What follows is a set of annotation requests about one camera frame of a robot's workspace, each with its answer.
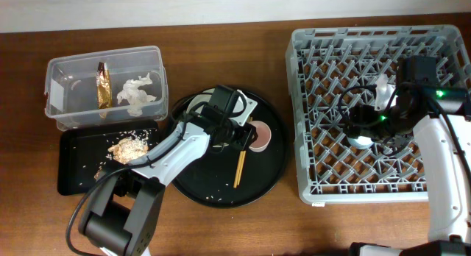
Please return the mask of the blue plastic cup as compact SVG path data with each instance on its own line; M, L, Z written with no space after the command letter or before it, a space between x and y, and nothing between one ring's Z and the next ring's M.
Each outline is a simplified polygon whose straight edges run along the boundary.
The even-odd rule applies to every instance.
M347 138L349 144L357 149L364 150L371 147L374 142L371 138L358 136L357 138Z

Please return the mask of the pink plastic cup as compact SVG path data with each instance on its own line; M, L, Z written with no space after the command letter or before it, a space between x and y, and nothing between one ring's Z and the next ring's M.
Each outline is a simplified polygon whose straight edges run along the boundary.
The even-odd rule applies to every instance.
M272 138L272 131L269 126L262 121L251 121L250 124L256 128L257 138L249 146L249 149L257 153L262 152L269 145L269 142Z

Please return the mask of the food scraps pile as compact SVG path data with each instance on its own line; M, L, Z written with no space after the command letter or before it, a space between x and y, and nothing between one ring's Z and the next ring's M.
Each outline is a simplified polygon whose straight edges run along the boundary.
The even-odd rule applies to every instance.
M150 131L121 131L116 138L105 140L105 151L102 152L104 160L100 160L93 178L97 181L105 164L115 160L121 164L127 164L144 156L149 151Z

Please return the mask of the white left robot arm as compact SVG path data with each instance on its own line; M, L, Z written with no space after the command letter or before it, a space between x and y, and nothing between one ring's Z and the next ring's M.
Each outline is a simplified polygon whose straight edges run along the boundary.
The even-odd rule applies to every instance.
M79 233L106 255L148 255L166 187L213 144L247 149L256 136L247 121L255 107L200 102L144 156L105 168L71 216Z

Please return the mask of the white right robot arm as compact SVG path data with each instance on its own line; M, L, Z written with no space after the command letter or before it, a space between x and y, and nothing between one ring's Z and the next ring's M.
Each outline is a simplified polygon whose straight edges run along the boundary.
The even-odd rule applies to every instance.
M367 85L374 105L356 105L341 117L350 144L393 146L398 154L415 141L428 188L431 215L428 241L408 249L352 243L350 255L470 254L470 95L446 87L436 75L436 59L411 56L399 61L396 82L384 76Z

